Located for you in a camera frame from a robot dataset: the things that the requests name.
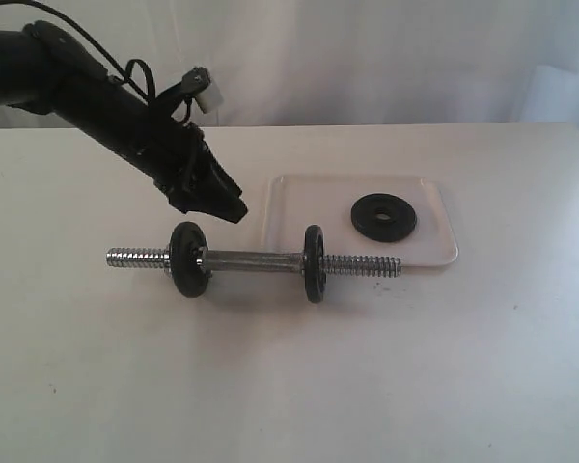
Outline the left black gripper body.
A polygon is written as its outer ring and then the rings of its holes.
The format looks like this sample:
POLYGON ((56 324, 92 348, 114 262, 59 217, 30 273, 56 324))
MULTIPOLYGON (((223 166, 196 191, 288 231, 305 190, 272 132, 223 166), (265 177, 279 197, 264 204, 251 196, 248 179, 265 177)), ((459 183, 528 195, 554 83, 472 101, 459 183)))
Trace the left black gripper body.
POLYGON ((204 132, 193 123, 140 123, 128 142, 125 160, 153 180, 176 210, 196 209, 192 176, 204 160, 204 132))

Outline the left grey black robot arm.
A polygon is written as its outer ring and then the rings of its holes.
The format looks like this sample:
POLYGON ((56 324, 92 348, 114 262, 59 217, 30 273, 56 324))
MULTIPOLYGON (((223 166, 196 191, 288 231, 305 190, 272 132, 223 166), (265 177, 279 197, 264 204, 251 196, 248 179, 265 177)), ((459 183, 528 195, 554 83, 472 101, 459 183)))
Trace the left grey black robot arm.
POLYGON ((47 21, 0 31, 0 106, 55 114, 151 178, 175 209, 237 223, 247 213, 240 187, 203 131, 173 117, 182 103, 208 112, 219 97, 209 72, 195 67, 160 95, 139 99, 77 39, 47 21))

